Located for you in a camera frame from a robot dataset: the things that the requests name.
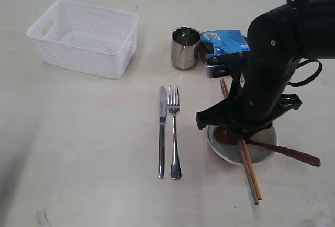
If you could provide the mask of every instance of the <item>chopsticks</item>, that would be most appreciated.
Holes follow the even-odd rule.
[[[228,86],[225,82],[225,79],[222,78],[220,80],[220,86],[221,86],[221,90],[222,90],[222,94],[224,95],[224,98],[226,99],[228,97],[228,93],[229,93],[229,89]],[[245,169],[245,173],[247,175],[247,179],[249,182],[249,186],[250,186],[250,190],[251,190],[251,194],[253,197],[253,201],[256,205],[259,204],[259,200],[262,200],[262,196],[260,193],[260,188],[258,185],[258,180],[256,177],[256,173],[255,170],[252,166],[251,163],[251,159],[250,159],[250,155],[249,155],[249,151],[247,148],[247,145],[245,143],[245,140],[239,140],[237,142],[237,146],[241,155],[241,159],[244,165],[244,169]]]

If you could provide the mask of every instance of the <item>blue snack package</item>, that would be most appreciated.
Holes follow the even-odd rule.
[[[250,51],[240,30],[214,30],[202,32],[200,40],[211,52],[213,52],[206,55],[206,58]]]

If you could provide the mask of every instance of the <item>stainless steel cup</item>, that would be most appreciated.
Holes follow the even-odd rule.
[[[179,69],[197,64],[200,33],[191,27],[179,27],[172,33],[171,62]]]

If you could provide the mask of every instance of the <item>knife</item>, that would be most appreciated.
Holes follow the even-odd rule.
[[[164,178],[165,167],[165,125],[168,112],[168,95],[165,87],[160,87],[159,96],[159,150],[158,150],[158,178]]]

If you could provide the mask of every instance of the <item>white plate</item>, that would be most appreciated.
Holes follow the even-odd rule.
[[[242,159],[240,157],[237,145],[224,144],[215,139],[213,136],[213,131],[216,127],[217,126],[209,125],[206,128],[207,142],[209,146],[225,161],[235,165],[242,165]],[[277,145],[277,134],[273,126],[255,134],[251,139],[262,143]],[[260,165],[265,160],[269,159],[274,153],[273,151],[267,150],[263,147],[254,145],[247,146],[253,166]]]

